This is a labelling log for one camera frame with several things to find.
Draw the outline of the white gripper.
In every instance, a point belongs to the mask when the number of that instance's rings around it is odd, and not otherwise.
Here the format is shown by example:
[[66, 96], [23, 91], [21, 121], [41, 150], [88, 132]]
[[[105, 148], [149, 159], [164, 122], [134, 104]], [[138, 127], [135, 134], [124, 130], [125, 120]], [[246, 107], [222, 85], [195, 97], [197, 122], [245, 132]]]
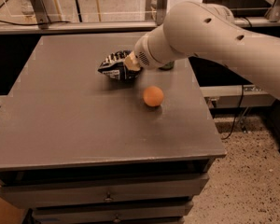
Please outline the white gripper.
[[142, 67], [156, 69], [177, 59], [177, 52], [169, 45], [163, 26], [143, 35], [135, 44], [134, 52], [125, 51], [124, 68], [129, 72], [139, 72]]

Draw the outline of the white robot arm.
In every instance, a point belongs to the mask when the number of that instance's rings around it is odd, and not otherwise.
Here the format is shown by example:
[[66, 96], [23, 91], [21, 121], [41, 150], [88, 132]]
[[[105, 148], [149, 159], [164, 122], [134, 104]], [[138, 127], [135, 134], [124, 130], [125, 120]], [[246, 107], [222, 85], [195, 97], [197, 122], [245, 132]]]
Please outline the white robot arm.
[[183, 2], [142, 36], [124, 64], [156, 69], [192, 56], [226, 66], [280, 100], [280, 38], [242, 29], [224, 6]]

